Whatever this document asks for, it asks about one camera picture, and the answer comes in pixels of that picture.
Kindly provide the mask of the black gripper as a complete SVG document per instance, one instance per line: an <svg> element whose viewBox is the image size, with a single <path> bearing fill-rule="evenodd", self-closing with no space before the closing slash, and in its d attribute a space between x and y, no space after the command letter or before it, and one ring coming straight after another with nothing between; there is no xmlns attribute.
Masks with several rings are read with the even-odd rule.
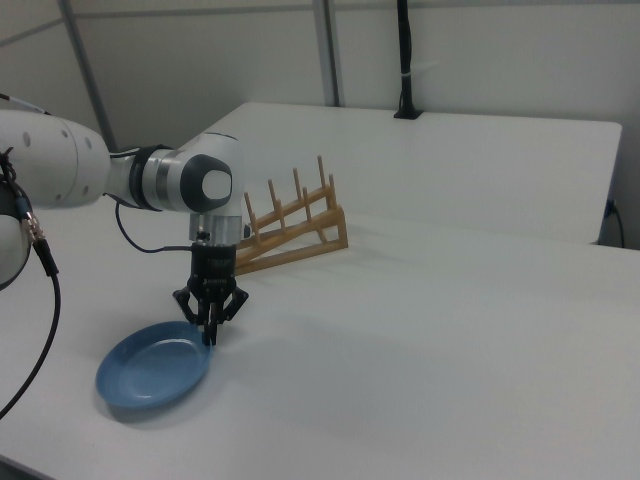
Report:
<svg viewBox="0 0 640 480"><path fill-rule="evenodd" d="M172 296L184 318L191 325L202 328L202 342L205 346L217 343L217 328L231 321L239 312L249 294L236 287L235 245L191 245L191 292L220 292L211 304L206 298L192 296L188 287L175 290Z"/></svg>

